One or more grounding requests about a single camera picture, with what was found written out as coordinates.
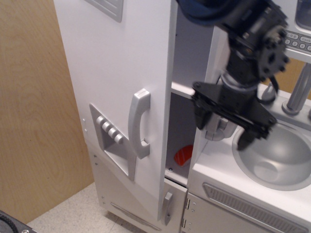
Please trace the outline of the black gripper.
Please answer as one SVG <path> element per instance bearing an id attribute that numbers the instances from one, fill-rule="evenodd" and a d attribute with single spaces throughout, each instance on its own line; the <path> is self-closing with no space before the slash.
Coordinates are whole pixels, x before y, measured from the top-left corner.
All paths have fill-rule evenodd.
<path id="1" fill-rule="evenodd" d="M 212 113 L 243 127 L 237 149 L 246 149 L 255 139 L 267 138 L 277 119 L 257 99 L 257 90 L 239 92 L 227 86 L 193 83 L 195 123 L 202 130 Z"/>

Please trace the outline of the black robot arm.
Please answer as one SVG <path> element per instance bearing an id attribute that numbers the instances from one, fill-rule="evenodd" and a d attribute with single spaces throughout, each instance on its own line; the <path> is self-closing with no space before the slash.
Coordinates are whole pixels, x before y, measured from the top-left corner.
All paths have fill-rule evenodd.
<path id="1" fill-rule="evenodd" d="M 269 79 L 278 90 L 275 74 L 285 70 L 286 15 L 271 0 L 180 0 L 184 16 L 201 26 L 227 33 L 229 59 L 222 84 L 193 84 L 195 122 L 203 129 L 213 114 L 243 127 L 237 149 L 267 138 L 276 124 L 258 98 L 258 84 Z"/>

